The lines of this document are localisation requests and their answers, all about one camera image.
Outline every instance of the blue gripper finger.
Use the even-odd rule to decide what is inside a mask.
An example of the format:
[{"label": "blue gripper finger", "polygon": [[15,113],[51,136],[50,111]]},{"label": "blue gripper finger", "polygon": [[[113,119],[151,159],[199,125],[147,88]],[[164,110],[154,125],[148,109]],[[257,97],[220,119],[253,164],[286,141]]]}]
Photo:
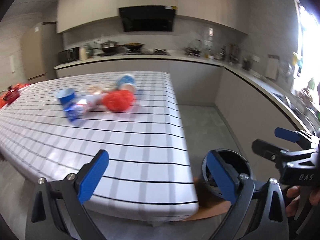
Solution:
[{"label": "blue gripper finger", "polygon": [[231,204],[234,204],[237,200],[236,185],[211,151],[207,154],[207,167],[217,183],[223,198],[230,201]]},{"label": "blue gripper finger", "polygon": [[280,127],[275,129],[275,136],[294,143],[300,140],[299,134],[296,131],[291,131]]},{"label": "blue gripper finger", "polygon": [[89,200],[96,189],[103,173],[109,164],[109,154],[103,150],[100,157],[92,165],[91,169],[84,176],[81,184],[79,185],[78,199],[81,204]]}]

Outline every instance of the finger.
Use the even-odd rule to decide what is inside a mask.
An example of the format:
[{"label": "finger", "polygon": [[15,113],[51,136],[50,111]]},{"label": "finger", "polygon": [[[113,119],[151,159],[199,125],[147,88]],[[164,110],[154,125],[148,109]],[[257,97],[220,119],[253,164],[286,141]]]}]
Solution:
[{"label": "finger", "polygon": [[300,186],[293,186],[291,188],[288,189],[287,191],[287,197],[297,197],[300,195]]},{"label": "finger", "polygon": [[299,206],[300,195],[297,196],[291,203],[285,208],[285,212],[288,217],[292,217],[296,214]]},{"label": "finger", "polygon": [[320,188],[313,189],[310,194],[310,203],[315,206],[320,202]]}]

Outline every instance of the sink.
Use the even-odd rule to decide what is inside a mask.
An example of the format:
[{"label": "sink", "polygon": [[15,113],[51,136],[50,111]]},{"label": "sink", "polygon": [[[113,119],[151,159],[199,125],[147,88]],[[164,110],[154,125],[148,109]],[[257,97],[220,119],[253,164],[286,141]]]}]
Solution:
[{"label": "sink", "polygon": [[300,119],[300,121],[308,128],[309,132],[316,135],[316,128],[313,126],[312,122],[306,117],[297,107],[290,103],[288,97],[280,94],[273,93],[277,98],[279,98],[284,104],[292,110],[292,112]]}]

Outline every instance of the screw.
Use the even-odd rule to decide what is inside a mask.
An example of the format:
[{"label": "screw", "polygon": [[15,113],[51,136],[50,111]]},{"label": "screw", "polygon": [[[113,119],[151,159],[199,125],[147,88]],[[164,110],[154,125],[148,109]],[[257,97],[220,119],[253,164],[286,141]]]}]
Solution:
[{"label": "screw", "polygon": [[75,179],[75,177],[76,177],[76,175],[74,173],[70,173],[67,176],[67,180],[73,180],[73,179]]},{"label": "screw", "polygon": [[39,179],[38,179],[38,184],[43,184],[44,181],[45,181],[45,178],[39,178]]},{"label": "screw", "polygon": [[271,178],[271,179],[269,179],[269,181],[270,181],[271,184],[277,184],[278,183],[278,181],[275,178]]},{"label": "screw", "polygon": [[241,174],[239,175],[239,179],[241,179],[241,180],[247,180],[247,179],[249,179],[249,176],[248,176],[247,174],[245,174],[245,173],[241,173]]}]

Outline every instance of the table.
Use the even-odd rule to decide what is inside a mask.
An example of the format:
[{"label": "table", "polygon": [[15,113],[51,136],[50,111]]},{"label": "table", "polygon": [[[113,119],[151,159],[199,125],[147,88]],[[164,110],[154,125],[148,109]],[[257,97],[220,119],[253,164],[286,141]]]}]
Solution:
[{"label": "table", "polygon": [[126,112],[104,106],[71,124],[55,98],[73,87],[117,80],[120,72],[66,77],[26,88],[0,110],[0,150],[24,176],[36,182],[63,179],[90,162],[99,149],[109,153],[103,177],[85,207],[144,221],[183,220],[198,209],[178,105],[164,72],[130,72],[137,100]]}]

